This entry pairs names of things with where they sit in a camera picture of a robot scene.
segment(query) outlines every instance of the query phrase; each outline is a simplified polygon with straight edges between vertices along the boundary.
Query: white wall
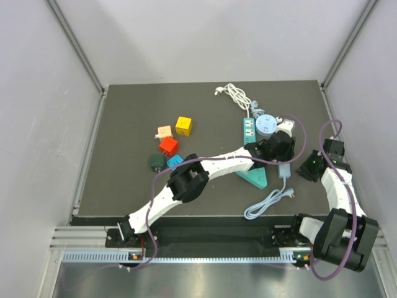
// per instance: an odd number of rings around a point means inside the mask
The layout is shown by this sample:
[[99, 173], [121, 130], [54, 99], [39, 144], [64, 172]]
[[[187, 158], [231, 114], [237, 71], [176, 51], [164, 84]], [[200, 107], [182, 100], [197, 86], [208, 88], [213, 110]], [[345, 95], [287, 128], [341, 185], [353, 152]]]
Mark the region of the white wall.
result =
[[35, 297], [99, 99], [44, 0], [0, 14], [0, 291]]
[[58, 0], [102, 84], [322, 81], [367, 0]]
[[354, 177], [397, 263], [397, 2], [382, 0], [329, 87]]

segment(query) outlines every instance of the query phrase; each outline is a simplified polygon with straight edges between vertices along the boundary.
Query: yellow cube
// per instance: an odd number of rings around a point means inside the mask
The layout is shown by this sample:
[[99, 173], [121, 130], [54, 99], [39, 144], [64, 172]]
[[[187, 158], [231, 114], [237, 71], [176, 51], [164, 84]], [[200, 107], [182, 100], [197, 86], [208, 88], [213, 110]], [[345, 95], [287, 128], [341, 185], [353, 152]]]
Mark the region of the yellow cube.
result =
[[192, 119], [187, 117], [179, 117], [175, 125], [175, 130], [178, 135], [190, 135], [192, 130]]

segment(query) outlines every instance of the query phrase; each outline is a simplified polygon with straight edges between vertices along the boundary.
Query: power strip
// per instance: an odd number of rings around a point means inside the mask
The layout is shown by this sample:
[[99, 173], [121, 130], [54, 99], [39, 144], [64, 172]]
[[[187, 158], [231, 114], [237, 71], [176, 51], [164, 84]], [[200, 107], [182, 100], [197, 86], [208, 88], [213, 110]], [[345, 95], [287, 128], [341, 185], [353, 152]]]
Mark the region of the power strip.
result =
[[[244, 145], [256, 142], [254, 118], [244, 118], [243, 140]], [[252, 169], [247, 172], [237, 172], [236, 174], [259, 189], [264, 189], [267, 186], [266, 172], [264, 168]]]

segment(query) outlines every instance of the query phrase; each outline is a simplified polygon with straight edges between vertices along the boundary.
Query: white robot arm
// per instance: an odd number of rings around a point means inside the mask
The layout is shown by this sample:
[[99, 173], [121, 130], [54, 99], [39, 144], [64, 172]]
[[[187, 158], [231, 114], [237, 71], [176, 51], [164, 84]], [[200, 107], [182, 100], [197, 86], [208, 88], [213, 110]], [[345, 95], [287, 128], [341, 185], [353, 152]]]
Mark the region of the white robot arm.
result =
[[[209, 180], [237, 171], [248, 171], [251, 168], [264, 166], [263, 163], [258, 162], [259, 160], [291, 160], [295, 140], [283, 131], [277, 132], [275, 135], [277, 136], [271, 142], [249, 143], [234, 152], [209, 158], [211, 160], [195, 160], [189, 163], [186, 161], [196, 159], [197, 156], [188, 156], [184, 164], [178, 166], [171, 173], [167, 185], [153, 199], [151, 207], [150, 203], [147, 203], [140, 210], [127, 215], [118, 223], [122, 240], [127, 242], [138, 234], [145, 233], [148, 230], [148, 226], [152, 225], [153, 222], [176, 205], [198, 198]], [[289, 143], [289, 146], [286, 146], [285, 141], [287, 140], [288, 143], [288, 138], [293, 141]], [[335, 140], [326, 141], [328, 144], [331, 142], [331, 146], [339, 142]], [[333, 161], [335, 164], [341, 163], [338, 172], [342, 174], [344, 182], [341, 182], [333, 169], [327, 167], [321, 170], [321, 183], [326, 190], [330, 208], [329, 215], [325, 221], [322, 222], [310, 215], [296, 215], [292, 230], [303, 235], [313, 244], [314, 257], [330, 263], [340, 264], [346, 252], [347, 242], [351, 238], [353, 218], [350, 198], [346, 191], [346, 184], [349, 185], [353, 193], [358, 229], [354, 235], [354, 249], [351, 251], [345, 267], [361, 271], [367, 264], [379, 226], [376, 220], [365, 216], [359, 205], [352, 186], [352, 175], [344, 170], [342, 166], [346, 165], [341, 161], [342, 156], [343, 154], [335, 156]]]

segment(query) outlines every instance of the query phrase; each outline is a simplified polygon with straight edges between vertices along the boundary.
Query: red cube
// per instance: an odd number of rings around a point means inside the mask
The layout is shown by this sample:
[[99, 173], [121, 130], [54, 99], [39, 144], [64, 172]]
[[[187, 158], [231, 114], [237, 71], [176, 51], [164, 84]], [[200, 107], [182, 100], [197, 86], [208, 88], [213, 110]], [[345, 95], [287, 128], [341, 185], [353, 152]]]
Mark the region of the red cube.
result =
[[171, 137], [166, 137], [160, 144], [162, 154], [173, 157], [179, 149], [179, 144]]

